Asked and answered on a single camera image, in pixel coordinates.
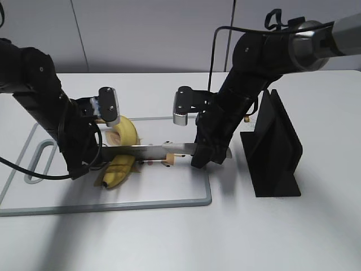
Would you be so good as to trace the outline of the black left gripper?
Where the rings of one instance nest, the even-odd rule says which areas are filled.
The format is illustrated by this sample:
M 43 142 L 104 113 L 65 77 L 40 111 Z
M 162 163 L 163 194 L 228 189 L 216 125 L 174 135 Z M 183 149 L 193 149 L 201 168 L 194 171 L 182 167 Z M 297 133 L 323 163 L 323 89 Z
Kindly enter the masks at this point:
M 95 123 L 96 114 L 90 98 L 60 97 L 58 102 L 56 140 L 67 165 L 68 177 L 76 180 L 99 161 L 101 144 L 96 135 L 100 130 Z

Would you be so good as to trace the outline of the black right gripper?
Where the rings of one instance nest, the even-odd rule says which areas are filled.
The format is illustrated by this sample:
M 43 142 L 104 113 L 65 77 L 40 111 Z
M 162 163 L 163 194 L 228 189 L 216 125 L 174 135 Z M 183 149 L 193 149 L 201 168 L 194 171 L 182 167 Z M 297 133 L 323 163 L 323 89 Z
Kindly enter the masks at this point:
M 258 90 L 223 86 L 212 98 L 209 110 L 197 122 L 197 142 L 191 165 L 201 169 L 209 162 L 222 164 L 235 129 L 258 99 Z

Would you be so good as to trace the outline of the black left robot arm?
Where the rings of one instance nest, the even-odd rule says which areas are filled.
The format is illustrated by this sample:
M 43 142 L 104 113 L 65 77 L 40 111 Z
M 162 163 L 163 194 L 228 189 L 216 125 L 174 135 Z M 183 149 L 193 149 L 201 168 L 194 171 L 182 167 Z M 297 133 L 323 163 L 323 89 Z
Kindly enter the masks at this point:
M 75 180 L 100 161 L 102 137 L 95 117 L 84 99 L 70 99 L 62 90 L 51 56 L 1 39 L 1 93 L 11 94 L 57 143 L 68 174 L 45 176 L 16 165 L 14 169 L 46 180 Z

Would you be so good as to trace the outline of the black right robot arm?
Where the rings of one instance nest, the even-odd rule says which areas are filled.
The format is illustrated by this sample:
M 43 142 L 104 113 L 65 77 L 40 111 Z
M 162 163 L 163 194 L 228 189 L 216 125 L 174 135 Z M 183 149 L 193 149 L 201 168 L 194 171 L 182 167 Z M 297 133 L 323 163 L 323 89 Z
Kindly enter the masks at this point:
M 302 20 L 281 31 L 245 33 L 209 107 L 197 117 L 191 165 L 222 164 L 234 131 L 260 92 L 283 75 L 321 69 L 330 58 L 360 54 L 360 14 L 328 24 Z

